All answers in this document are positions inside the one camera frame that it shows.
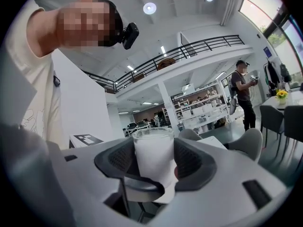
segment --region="man in gray t-shirt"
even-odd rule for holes
[[[252,81],[246,83],[242,75],[247,71],[247,64],[244,61],[237,61],[236,67],[237,69],[232,73],[231,83],[236,88],[238,103],[244,110],[244,129],[246,131],[250,127],[255,128],[256,126],[256,115],[252,109],[249,91],[249,88],[256,85],[256,83]]]

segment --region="man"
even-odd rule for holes
[[[37,91],[22,120],[23,127],[61,149],[67,148],[62,139],[60,91],[51,52],[60,47],[112,46],[122,31],[121,17],[107,0],[78,0],[52,11],[28,0],[5,40],[8,55]]]
[[[244,129],[246,131],[250,127],[256,127],[256,115],[252,109],[249,91],[249,88],[256,85],[256,83],[252,81],[245,82],[243,74],[247,72],[247,64],[244,61],[237,61],[236,67],[237,69],[232,73],[231,83],[236,88],[238,103],[244,110]]]

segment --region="glass wall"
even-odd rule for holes
[[[292,77],[291,87],[303,82],[303,41],[295,20],[281,0],[244,0],[240,12],[268,39]]]

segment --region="black cap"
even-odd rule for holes
[[[240,64],[245,64],[247,66],[247,63],[245,61],[238,60],[236,66],[239,66]]]

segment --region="black pants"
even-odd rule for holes
[[[248,130],[250,127],[256,127],[256,115],[254,110],[252,109],[250,100],[239,100],[238,103],[244,110],[244,129]]]

